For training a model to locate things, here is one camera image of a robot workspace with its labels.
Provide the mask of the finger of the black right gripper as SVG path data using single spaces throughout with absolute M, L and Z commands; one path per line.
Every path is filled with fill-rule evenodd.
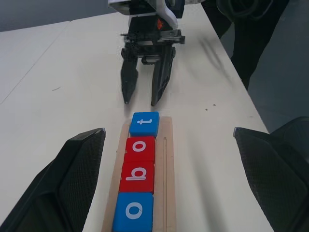
M 135 91 L 138 71 L 136 69 L 138 57 L 128 48 L 121 51 L 123 65 L 121 68 L 121 90 L 125 104 L 129 104 Z
M 174 57 L 175 47 L 171 45 L 162 47 L 159 60 L 154 64 L 151 106 L 155 106 L 159 102 L 168 85 Z

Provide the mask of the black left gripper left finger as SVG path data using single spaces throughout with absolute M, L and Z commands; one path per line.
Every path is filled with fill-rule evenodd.
M 80 133 L 33 179 L 0 232 L 82 232 L 96 191 L 106 131 Z

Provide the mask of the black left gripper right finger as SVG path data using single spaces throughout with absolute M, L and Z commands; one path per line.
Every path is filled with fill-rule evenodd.
M 235 128 L 248 184 L 274 232 L 309 232 L 309 163 L 281 138 Z

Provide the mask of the red letter b block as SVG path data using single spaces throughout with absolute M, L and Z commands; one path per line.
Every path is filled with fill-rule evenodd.
M 153 161 L 125 162 L 122 166 L 119 192 L 154 192 Z

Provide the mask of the blue letter t block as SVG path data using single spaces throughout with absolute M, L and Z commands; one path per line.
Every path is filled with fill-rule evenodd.
M 133 114 L 129 133 L 132 137 L 156 137 L 159 129 L 158 112 L 136 112 Z

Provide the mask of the red letter o block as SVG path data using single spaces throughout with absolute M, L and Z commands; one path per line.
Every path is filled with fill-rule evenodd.
M 155 161 L 155 138 L 130 137 L 126 140 L 124 162 Z

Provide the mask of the blue letter o block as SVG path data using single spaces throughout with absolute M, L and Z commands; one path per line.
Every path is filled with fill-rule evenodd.
M 121 192 L 114 213 L 113 232 L 152 232 L 153 195 L 150 192 Z

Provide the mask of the light wooden letter tray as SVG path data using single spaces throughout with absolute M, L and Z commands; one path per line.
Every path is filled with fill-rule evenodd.
M 127 120 L 121 129 L 101 232 L 112 232 L 116 194 L 121 179 L 126 139 L 129 138 L 129 127 L 130 122 Z M 172 119 L 168 116 L 163 116 L 160 119 L 156 138 L 155 161 L 152 232 L 176 232 L 173 128 Z

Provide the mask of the dark rounded shape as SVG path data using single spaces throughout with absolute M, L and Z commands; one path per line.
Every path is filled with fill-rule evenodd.
M 295 118 L 271 135 L 287 142 L 309 163 L 309 117 Z

